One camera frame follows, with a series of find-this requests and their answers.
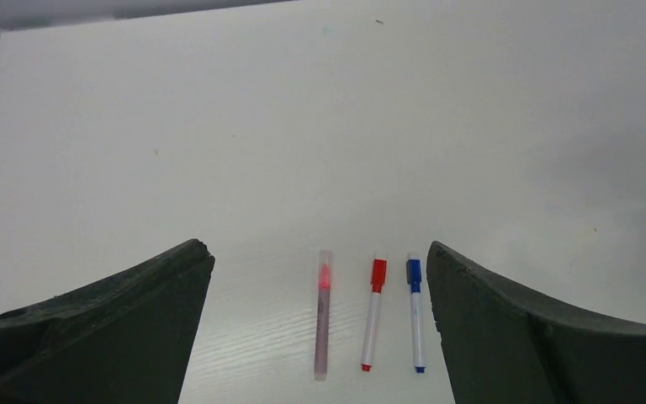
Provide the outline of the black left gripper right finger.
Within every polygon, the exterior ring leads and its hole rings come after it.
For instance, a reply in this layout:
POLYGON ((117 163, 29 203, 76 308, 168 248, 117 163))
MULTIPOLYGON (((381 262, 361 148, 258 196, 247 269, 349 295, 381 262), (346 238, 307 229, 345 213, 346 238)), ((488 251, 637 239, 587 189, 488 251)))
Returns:
POLYGON ((646 403, 646 324, 540 293, 433 242, 431 305, 458 403, 646 403))

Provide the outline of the pink translucent pen cap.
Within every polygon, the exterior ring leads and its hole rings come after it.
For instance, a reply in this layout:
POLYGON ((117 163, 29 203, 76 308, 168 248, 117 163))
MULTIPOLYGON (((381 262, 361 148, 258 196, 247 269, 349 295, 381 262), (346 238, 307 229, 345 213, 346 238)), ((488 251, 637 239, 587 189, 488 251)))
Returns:
POLYGON ((320 290, 331 289, 331 267, 333 254, 329 250, 321 250, 319 254, 318 288, 320 290))

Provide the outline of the white red marker pen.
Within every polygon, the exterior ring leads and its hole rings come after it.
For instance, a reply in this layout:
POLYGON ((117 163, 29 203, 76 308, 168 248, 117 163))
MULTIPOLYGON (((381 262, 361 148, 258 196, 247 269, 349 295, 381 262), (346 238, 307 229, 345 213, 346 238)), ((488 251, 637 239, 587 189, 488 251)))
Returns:
POLYGON ((381 294, 373 291, 370 295, 368 305, 368 316, 363 339, 363 350, 361 354, 361 370, 369 372, 372 369, 373 357, 379 326, 379 314, 381 307, 381 294))

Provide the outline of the blue pen cap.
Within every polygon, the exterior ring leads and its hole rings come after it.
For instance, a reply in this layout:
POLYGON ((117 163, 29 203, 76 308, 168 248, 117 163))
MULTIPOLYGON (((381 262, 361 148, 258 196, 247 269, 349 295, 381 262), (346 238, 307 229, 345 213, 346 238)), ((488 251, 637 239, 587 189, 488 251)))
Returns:
POLYGON ((410 287, 411 294, 421 293, 422 284, 422 265, 421 258, 416 252, 410 252, 405 261, 405 271, 407 284, 410 287))

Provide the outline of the white blue marker pen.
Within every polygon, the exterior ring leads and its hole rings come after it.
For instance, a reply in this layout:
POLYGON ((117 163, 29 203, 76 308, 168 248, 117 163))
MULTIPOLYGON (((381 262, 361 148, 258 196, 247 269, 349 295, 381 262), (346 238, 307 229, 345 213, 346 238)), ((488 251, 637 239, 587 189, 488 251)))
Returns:
POLYGON ((413 367, 417 374, 424 374, 426 366, 422 342, 421 292, 418 288, 412 288, 410 292, 410 314, 413 367))

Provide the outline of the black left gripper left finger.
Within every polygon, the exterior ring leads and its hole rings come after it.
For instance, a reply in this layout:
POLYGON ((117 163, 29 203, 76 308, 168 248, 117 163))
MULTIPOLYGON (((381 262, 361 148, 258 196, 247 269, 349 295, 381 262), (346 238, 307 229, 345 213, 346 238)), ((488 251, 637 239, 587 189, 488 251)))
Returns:
POLYGON ((0 403, 176 403, 214 269, 188 240, 0 315, 0 403))

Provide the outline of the red pen cap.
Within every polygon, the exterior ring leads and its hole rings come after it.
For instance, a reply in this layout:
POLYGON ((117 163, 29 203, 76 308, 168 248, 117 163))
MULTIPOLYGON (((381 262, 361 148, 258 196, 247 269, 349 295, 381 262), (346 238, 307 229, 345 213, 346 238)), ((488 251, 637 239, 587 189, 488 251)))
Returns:
POLYGON ((372 272, 371 272, 371 291, 376 294, 383 292, 383 287, 386 281, 388 260, 386 255, 382 252, 376 252, 373 257, 372 272))

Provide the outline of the pink marker pen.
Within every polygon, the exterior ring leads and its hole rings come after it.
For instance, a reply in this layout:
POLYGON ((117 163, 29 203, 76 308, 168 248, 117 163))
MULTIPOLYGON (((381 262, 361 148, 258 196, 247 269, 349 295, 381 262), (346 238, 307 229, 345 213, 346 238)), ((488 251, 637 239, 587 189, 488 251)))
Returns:
POLYGON ((331 304, 330 299, 330 289, 319 289, 317 300, 314 357, 314 378, 316 381, 323 381, 327 376, 331 304))

